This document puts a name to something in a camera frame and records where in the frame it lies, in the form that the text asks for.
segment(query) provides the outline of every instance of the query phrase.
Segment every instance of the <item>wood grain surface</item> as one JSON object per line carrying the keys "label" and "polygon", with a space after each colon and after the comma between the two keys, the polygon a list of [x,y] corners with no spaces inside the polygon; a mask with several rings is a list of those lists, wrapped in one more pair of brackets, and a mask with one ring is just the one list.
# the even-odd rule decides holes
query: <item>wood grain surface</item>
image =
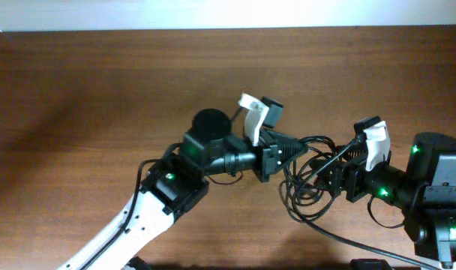
{"label": "wood grain surface", "polygon": [[[355,121],[380,115],[404,169],[416,133],[456,137],[456,26],[1,33],[0,269],[61,265],[128,201],[140,161],[178,142],[197,111],[234,113],[242,92],[284,104],[276,130],[296,137],[347,143]],[[290,220],[281,179],[212,184],[139,256],[253,267],[381,258]],[[317,223],[415,258],[367,201],[342,194]],[[373,211],[402,220],[381,202]]]}

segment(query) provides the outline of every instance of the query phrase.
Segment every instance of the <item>black cable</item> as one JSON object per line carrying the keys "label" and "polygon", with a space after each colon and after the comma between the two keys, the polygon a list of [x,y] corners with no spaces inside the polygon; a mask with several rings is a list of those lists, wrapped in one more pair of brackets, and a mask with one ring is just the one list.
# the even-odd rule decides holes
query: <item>black cable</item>
{"label": "black cable", "polygon": [[131,201],[130,211],[128,212],[128,216],[124,220],[124,223],[120,226],[119,230],[115,233],[115,235],[88,261],[80,270],[87,269],[91,264],[95,262],[98,257],[107,250],[118,237],[126,230],[126,227],[130,223],[131,216],[133,216],[133,212],[135,210],[135,205],[137,204],[138,199],[138,191],[141,185],[141,175],[143,174],[143,167],[146,164],[153,163],[159,161],[158,159],[151,159],[143,161],[138,167],[138,175],[136,176],[136,184],[135,184],[135,191],[133,193],[133,200]]}
{"label": "black cable", "polygon": [[[334,150],[336,149],[335,144],[331,139],[329,139],[326,136],[309,136],[305,137],[299,140],[300,143],[304,143],[307,146],[308,150],[311,150],[313,152],[316,152],[318,155],[315,157],[312,157],[309,159],[307,162],[301,166],[301,169],[296,172],[296,160],[293,161],[293,173],[290,172],[290,165],[286,166],[283,168],[283,172],[286,176],[286,181],[283,181],[282,184],[280,184],[279,187],[279,192],[280,196],[283,200],[283,204],[286,206],[287,211],[289,212],[290,217],[298,222],[302,222],[301,220],[295,218],[293,215],[294,211],[291,209],[291,207],[287,204],[287,201],[290,200],[292,204],[294,205],[293,207],[306,207],[306,206],[312,206],[315,203],[318,203],[321,198],[323,197],[324,190],[319,189],[315,185],[309,183],[308,181],[310,180],[309,178],[305,178],[307,174],[311,173],[305,172],[305,169],[308,167],[308,165],[311,165],[313,161],[315,161],[317,158],[323,157],[323,158],[330,158],[334,154]],[[310,146],[311,143],[323,143],[326,144],[330,150],[330,152],[323,153],[317,148],[314,148]],[[286,195],[283,196],[283,186],[285,186],[286,189]],[[305,214],[304,216],[306,218],[309,218],[310,220],[315,221],[318,218],[321,218],[331,207],[332,203],[334,200],[330,200],[330,202],[325,205],[321,210],[314,214]]]}
{"label": "black cable", "polygon": [[165,152],[163,153],[163,156],[161,157],[161,159],[168,158],[168,156],[173,151],[175,151],[175,149],[177,149],[178,147],[182,147],[182,144],[183,143],[181,143],[181,142],[177,142],[177,143],[173,143],[172,145],[168,146],[168,148],[166,148]]}
{"label": "black cable", "polygon": [[236,117],[238,117],[238,115],[243,111],[243,107],[239,107],[235,114],[231,117],[230,121],[233,123],[236,119]]}
{"label": "black cable", "polygon": [[376,247],[371,247],[371,246],[368,246],[366,244],[361,244],[361,243],[358,243],[358,242],[343,238],[341,236],[335,235],[334,233],[331,233],[331,232],[329,232],[329,231],[317,226],[316,224],[312,223],[311,221],[309,221],[308,219],[303,217],[302,214],[299,213],[299,211],[297,211],[296,209],[295,209],[295,213],[308,226],[310,226],[311,228],[316,230],[318,233],[321,233],[324,236],[328,236],[331,239],[337,240],[337,241],[342,242],[342,243],[347,244],[347,245],[351,245],[351,246],[356,247],[356,248],[361,248],[362,250],[365,250],[365,251],[370,251],[370,252],[373,252],[373,253],[376,253],[376,254],[380,254],[380,255],[383,255],[383,256],[387,256],[387,257],[391,257],[393,259],[397,259],[397,260],[403,261],[405,263],[410,263],[410,264],[412,264],[414,266],[418,266],[418,267],[421,267],[421,268],[431,269],[431,270],[440,270],[439,268],[434,267],[432,265],[429,265],[427,263],[419,262],[419,261],[417,261],[415,259],[410,259],[408,257],[401,256],[401,255],[398,255],[396,253],[388,252],[386,250],[381,250],[381,249],[376,248]]}
{"label": "black cable", "polygon": [[323,166],[318,168],[314,173],[312,173],[312,176],[318,176],[329,164],[331,164],[333,161],[336,161],[339,157],[341,157],[344,152],[350,150],[351,146],[353,146],[356,143],[355,140],[352,140],[349,142],[343,150],[339,151],[334,157],[332,157],[328,162],[326,162]]}
{"label": "black cable", "polygon": [[371,211],[371,203],[373,202],[374,198],[375,198],[375,196],[371,196],[370,201],[367,204],[367,208],[368,208],[368,214],[370,215],[371,219],[374,222],[376,222],[376,224],[378,224],[381,227],[386,228],[386,229],[397,229],[397,228],[401,228],[404,226],[403,222],[399,223],[398,225],[394,225],[394,226],[386,226],[386,225],[383,225],[380,222],[378,222],[378,220],[373,216],[373,212]]}
{"label": "black cable", "polygon": [[241,175],[240,175],[240,177],[238,177],[238,179],[236,179],[235,181],[227,182],[227,183],[215,181],[210,175],[206,175],[206,177],[208,177],[213,182],[213,184],[216,184],[216,185],[233,185],[233,184],[240,182],[243,179],[243,171],[240,171],[240,173],[241,173]]}

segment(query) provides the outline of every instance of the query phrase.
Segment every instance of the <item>white robotic arm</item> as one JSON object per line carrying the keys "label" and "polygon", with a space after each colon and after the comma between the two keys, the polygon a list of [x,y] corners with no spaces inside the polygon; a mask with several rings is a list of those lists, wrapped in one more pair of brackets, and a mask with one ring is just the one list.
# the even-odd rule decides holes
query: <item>white robotic arm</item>
{"label": "white robotic arm", "polygon": [[[58,270],[82,269],[86,263],[118,232],[131,207],[130,201],[82,250]],[[173,213],[165,214],[165,205],[152,192],[139,191],[133,215],[127,229],[95,260],[85,268],[122,269],[125,264],[156,236],[175,222]]]}

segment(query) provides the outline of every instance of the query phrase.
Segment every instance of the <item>green led light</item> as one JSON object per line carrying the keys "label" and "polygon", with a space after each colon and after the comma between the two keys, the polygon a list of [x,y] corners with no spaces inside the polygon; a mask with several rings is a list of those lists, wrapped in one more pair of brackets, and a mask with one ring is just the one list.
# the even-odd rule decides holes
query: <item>green led light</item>
{"label": "green led light", "polygon": [[190,155],[195,155],[197,153],[197,149],[194,148],[193,146],[189,145],[187,148],[188,148],[188,153]]}
{"label": "green led light", "polygon": [[175,175],[172,174],[172,173],[170,173],[170,172],[168,172],[168,173],[165,175],[165,178],[168,179],[168,180],[172,180],[172,179],[175,178]]}
{"label": "green led light", "polygon": [[456,239],[456,228],[451,228],[450,229],[450,236],[454,239]]}

